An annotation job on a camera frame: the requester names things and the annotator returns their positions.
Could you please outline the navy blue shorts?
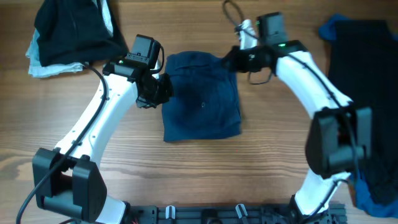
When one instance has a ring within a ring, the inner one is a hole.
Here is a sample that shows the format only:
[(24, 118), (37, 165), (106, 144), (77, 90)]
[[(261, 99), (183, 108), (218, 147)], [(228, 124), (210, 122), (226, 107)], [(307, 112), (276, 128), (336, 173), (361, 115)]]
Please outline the navy blue shorts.
[(241, 113), (234, 72), (206, 52), (167, 57), (174, 95), (162, 105), (164, 141), (224, 139), (241, 134)]

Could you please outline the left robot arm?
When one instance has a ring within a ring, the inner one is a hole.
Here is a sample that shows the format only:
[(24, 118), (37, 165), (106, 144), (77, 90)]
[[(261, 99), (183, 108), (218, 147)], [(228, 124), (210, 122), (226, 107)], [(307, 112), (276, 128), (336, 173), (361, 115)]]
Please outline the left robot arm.
[(52, 150), (40, 148), (32, 160), (32, 198), (43, 210), (75, 223), (127, 223), (129, 204), (108, 195), (100, 174), (101, 158), (120, 120), (133, 105), (156, 108), (173, 95), (159, 57), (163, 46), (137, 35), (132, 50), (98, 72), (99, 87), (74, 127)]

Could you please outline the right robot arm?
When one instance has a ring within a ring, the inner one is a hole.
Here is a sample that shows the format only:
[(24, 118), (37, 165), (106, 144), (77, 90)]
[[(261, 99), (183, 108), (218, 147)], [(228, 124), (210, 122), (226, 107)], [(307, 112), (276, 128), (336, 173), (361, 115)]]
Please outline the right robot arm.
[(345, 223), (342, 205), (330, 200), (341, 184), (353, 183), (371, 156), (371, 118), (335, 87), (313, 61), (308, 49), (287, 37), (284, 18), (275, 12), (255, 23), (234, 24), (240, 45), (224, 57), (234, 72), (269, 68), (307, 111), (311, 125), (305, 145), (307, 176), (287, 205), (259, 207), (260, 223)]

